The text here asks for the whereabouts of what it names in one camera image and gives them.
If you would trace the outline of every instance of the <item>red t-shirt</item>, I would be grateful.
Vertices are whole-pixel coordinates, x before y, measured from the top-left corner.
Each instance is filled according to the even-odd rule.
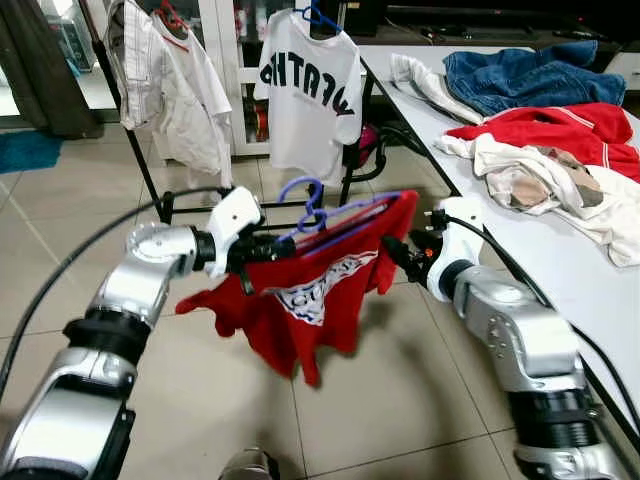
[[[640,182],[638,150],[626,143],[633,130],[624,110],[616,105],[512,108],[488,118],[482,125],[455,128],[447,135],[473,140],[483,133],[516,147],[560,148],[584,165],[610,168]]]
[[[384,294],[393,283],[395,265],[381,248],[381,238],[406,235],[417,199],[414,191],[402,192],[364,225],[363,218],[376,206],[305,239],[294,257],[247,265],[253,295],[245,295],[239,277],[230,275],[215,290],[182,300],[176,313],[197,307],[213,310],[221,336],[243,329],[251,347],[271,367],[291,377],[299,358],[306,382],[317,385],[316,347],[355,350],[364,294],[374,288]],[[323,248],[349,229],[355,233]]]

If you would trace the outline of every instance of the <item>curtain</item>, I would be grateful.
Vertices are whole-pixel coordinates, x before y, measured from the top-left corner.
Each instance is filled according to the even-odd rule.
[[[65,138],[102,135],[36,0],[0,0],[0,47],[0,64],[25,120]]]

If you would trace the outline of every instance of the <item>blue mat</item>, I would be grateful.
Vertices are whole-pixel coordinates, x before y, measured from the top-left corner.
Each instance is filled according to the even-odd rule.
[[[53,167],[61,144],[61,138],[40,132],[0,134],[0,173]]]

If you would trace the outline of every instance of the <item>blue hanger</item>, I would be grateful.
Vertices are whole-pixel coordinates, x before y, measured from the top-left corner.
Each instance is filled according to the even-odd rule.
[[[302,19],[306,20],[307,22],[313,24],[313,25],[329,25],[331,28],[333,28],[336,32],[341,32],[342,28],[337,25],[333,20],[331,20],[329,17],[325,17],[322,12],[320,11],[320,9],[317,7],[317,3],[319,0],[311,0],[311,5],[309,5],[307,8],[294,8],[293,11],[294,12],[298,12],[298,13],[302,13]],[[309,16],[305,17],[304,14],[309,12]],[[318,18],[315,19],[311,16],[311,12],[315,13]]]
[[[327,228],[327,218],[330,217],[335,217],[336,215],[340,215],[342,213],[344,213],[347,210],[351,210],[353,208],[365,208],[365,207],[369,207],[381,200],[385,200],[388,198],[397,198],[400,196],[400,192],[390,192],[390,193],[383,193],[380,195],[376,195],[373,197],[373,199],[371,200],[362,200],[362,201],[358,201],[358,202],[352,202],[352,203],[348,203],[346,205],[343,205],[342,207],[338,207],[338,208],[334,208],[330,211],[326,211],[323,210],[322,208],[315,208],[315,204],[317,203],[317,201],[320,198],[320,194],[322,192],[322,183],[313,177],[299,177],[296,179],[291,180],[289,183],[287,183],[284,188],[281,190],[280,195],[278,196],[278,203],[282,203],[284,202],[285,197],[287,196],[287,193],[289,193],[289,191],[300,185],[301,183],[311,183],[313,185],[315,185],[315,189],[313,192],[313,195],[311,196],[311,198],[309,200],[307,200],[307,202],[305,203],[305,209],[306,209],[306,214],[303,215],[300,220],[298,220],[298,226],[291,230],[289,233],[286,233],[284,235],[281,235],[280,237],[278,237],[278,241],[281,242],[287,238],[291,238],[294,235],[298,234],[298,233],[313,233],[313,232],[317,232],[320,230],[324,230]],[[311,226],[305,226],[305,223],[307,223],[307,221],[311,218],[314,217],[316,219],[320,219],[320,221],[314,225]],[[343,236],[343,238],[346,238],[347,236],[351,235],[352,233],[355,233],[355,231],[350,232],[348,235]]]

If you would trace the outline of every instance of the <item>drying rack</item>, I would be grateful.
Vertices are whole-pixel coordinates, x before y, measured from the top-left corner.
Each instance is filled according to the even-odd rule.
[[[98,31],[93,23],[93,19],[91,17],[91,12],[89,10],[89,6],[87,5],[87,0],[79,0],[80,10],[82,12],[82,16],[87,24],[89,29],[89,34],[91,36],[91,46],[93,48],[94,53],[96,54],[96,58],[98,59],[98,63],[102,72],[104,73],[105,80],[107,81],[107,86],[109,87],[109,92],[113,97],[113,101],[116,105],[118,113],[120,113],[120,105],[122,102],[122,98],[120,97],[120,92],[118,91],[118,85],[116,83],[115,76],[113,75],[113,70],[111,68],[111,63],[107,56],[107,50],[98,34]],[[129,144],[131,145],[131,149],[133,150],[133,154],[136,157],[136,162],[138,163],[138,168],[140,169],[140,173],[142,174],[142,178],[144,179],[144,183],[149,191],[149,195],[151,199],[156,202],[155,208],[158,213],[158,217],[160,221],[166,224],[171,224],[173,216],[181,213],[205,213],[210,212],[212,207],[193,207],[193,208],[175,208],[173,197],[171,196],[171,192],[167,191],[162,194],[162,197],[158,195],[158,190],[156,189],[155,184],[153,183],[153,179],[151,178],[151,174],[149,173],[149,168],[147,166],[147,162],[145,161],[144,154],[142,153],[142,149],[140,148],[140,143],[138,142],[138,138],[136,134],[127,128],[124,128],[125,133],[127,135],[127,139],[129,140]],[[309,198],[313,198],[315,193],[315,185],[310,184],[307,192],[309,194]],[[323,190],[320,191],[320,194],[317,196],[316,201],[313,203],[314,208],[322,208],[323,201]],[[262,209],[268,208],[283,208],[283,207],[297,207],[297,206],[305,206],[307,204],[306,200],[293,200],[288,202],[264,202],[260,204]],[[317,225],[317,222],[308,222],[305,226],[313,226]],[[296,223],[281,223],[277,225],[265,225],[264,217],[261,220],[261,223],[257,225],[254,230],[278,230],[278,229],[288,229],[288,228],[296,228],[298,225]]]

